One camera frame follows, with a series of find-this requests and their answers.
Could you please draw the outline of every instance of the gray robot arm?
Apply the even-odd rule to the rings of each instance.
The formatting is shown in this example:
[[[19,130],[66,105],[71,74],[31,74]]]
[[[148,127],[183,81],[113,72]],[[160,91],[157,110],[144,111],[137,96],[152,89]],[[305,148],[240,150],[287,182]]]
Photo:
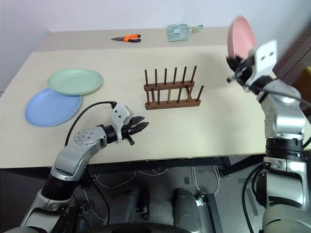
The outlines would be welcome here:
[[[276,41],[253,48],[247,59],[228,58],[227,61],[235,71],[227,81],[237,80],[245,91],[257,95],[265,113],[266,172],[259,175],[257,185],[257,201],[266,208],[262,229],[265,233],[310,232],[311,218],[306,213],[307,164],[302,144],[306,120],[299,108],[300,101],[269,93],[301,97],[295,88],[272,78]]]
[[[12,229],[13,232],[28,232],[29,227],[52,232],[68,208],[76,183],[93,155],[112,142],[127,139],[133,145],[130,135],[148,125],[147,122],[140,123],[143,117],[132,115],[127,106],[115,103],[110,115],[111,125],[80,130],[58,154],[43,189],[37,193],[20,228]]]

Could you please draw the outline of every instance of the white tabletop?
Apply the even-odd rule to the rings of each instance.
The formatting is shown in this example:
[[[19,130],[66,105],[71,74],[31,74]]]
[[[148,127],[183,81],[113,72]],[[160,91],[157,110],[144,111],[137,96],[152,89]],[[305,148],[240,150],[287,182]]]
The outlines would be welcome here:
[[[245,93],[237,83],[226,82],[232,74],[226,54],[226,46],[34,52],[0,99],[0,167],[53,165],[78,114],[62,125],[37,128],[26,121],[24,110],[33,95],[47,87],[50,75],[70,68],[93,69],[104,78],[97,91],[83,96],[78,113],[94,102],[116,100],[150,122],[132,137],[135,145],[127,141],[110,144],[91,163],[263,153],[264,113],[252,93]],[[174,67],[178,67],[177,80],[181,80],[183,67],[187,66],[189,80],[195,65],[192,96],[198,94],[201,85],[205,87],[199,107],[145,109],[144,69],[152,83],[154,68],[158,70],[158,82],[163,81],[167,68],[169,82]],[[172,91],[171,99],[177,94]],[[166,98],[167,92],[161,92],[161,99]],[[72,135],[82,128],[108,125],[110,113],[110,106],[90,109]],[[310,133],[307,124],[306,135]]]

